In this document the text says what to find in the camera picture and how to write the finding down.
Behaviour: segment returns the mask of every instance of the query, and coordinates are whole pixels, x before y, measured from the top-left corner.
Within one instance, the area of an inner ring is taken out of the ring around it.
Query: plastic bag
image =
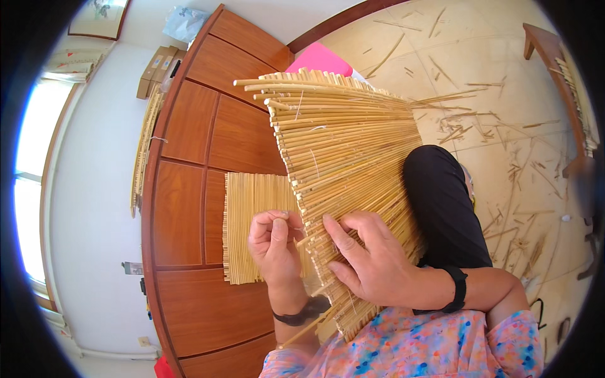
[[[162,33],[188,44],[195,39],[208,17],[208,12],[182,6],[174,7]]]

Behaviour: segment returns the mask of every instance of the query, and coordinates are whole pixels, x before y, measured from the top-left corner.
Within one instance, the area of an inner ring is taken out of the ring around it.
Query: white thread
[[[304,90],[301,91],[301,100],[298,102],[298,109],[296,109],[296,117],[294,117],[294,121],[296,121],[298,119],[298,112],[300,112],[300,110],[301,110],[301,104],[303,102],[303,93],[304,93]]]
[[[351,290],[347,289],[348,298],[351,300],[351,306],[353,306],[353,312],[357,315],[357,311],[355,310],[355,304],[353,303],[353,298],[351,297]]]
[[[309,151],[311,151],[311,155],[313,156],[313,162],[315,163],[315,169],[317,170],[317,178],[319,178],[319,168],[317,168],[317,160],[315,160],[315,154],[313,153],[312,149],[309,149]]]
[[[166,139],[164,139],[164,138],[160,138],[160,137],[151,137],[151,139],[159,139],[159,140],[161,140],[161,141],[163,141],[163,142],[168,143],[168,141],[167,141]]]

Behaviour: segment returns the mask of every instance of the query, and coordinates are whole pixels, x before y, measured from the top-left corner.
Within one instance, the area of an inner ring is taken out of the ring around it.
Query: pink box
[[[286,72],[298,73],[298,69],[302,67],[307,67],[309,71],[320,70],[344,76],[353,74],[353,67],[319,42],[307,47]]]

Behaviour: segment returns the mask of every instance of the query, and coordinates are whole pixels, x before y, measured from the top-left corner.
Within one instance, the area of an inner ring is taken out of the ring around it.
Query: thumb
[[[336,277],[338,277],[338,279],[341,280],[343,284],[345,284],[349,289],[351,289],[353,294],[360,298],[363,297],[363,288],[361,287],[361,281],[359,280],[357,272],[355,272],[353,268],[338,261],[330,261],[328,263],[328,268],[330,268],[330,270],[334,272]]]
[[[271,230],[271,244],[269,250],[287,249],[288,243],[288,224],[281,218],[273,220],[273,229]]]

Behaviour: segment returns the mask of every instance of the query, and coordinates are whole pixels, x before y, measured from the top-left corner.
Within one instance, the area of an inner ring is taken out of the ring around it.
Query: cardboard box
[[[149,84],[149,87],[152,88],[155,83],[162,84],[162,82],[167,77],[169,77],[170,74],[172,74],[172,71],[174,71],[174,65],[175,65],[176,61],[177,60],[181,60],[182,61],[183,58],[185,57],[186,53],[187,53],[187,51],[185,51],[185,50],[178,50],[177,49],[177,52],[174,53],[174,57],[168,56],[166,59],[164,59],[164,63],[168,63],[166,65],[166,69],[165,70],[162,69],[164,66],[158,67],[156,69],[155,76],[151,80],[151,83]]]
[[[144,100],[149,97],[154,82],[162,82],[166,70],[177,52],[178,48],[175,46],[160,46],[160,48],[157,49],[153,58],[149,64],[147,64],[143,75],[141,75],[139,88],[137,89],[138,99]]]
[[[172,60],[174,59],[174,56],[178,51],[178,48],[175,46],[165,47],[164,49],[164,58],[162,59],[161,64],[155,69],[155,72],[151,77],[152,82],[162,82],[164,76],[166,75],[166,72],[168,72],[168,67],[170,67],[170,63],[172,63]]]
[[[160,63],[162,62],[162,59],[164,59],[164,55],[162,52],[164,48],[165,47],[160,46],[160,48],[157,49],[157,51],[151,58],[151,61],[149,62],[149,64],[147,64],[145,71],[141,75],[141,79],[139,81],[139,88],[137,89],[137,98],[138,99],[145,100],[147,98],[150,83],[151,83],[151,78],[153,77],[153,74],[155,73],[155,69],[160,65]]]

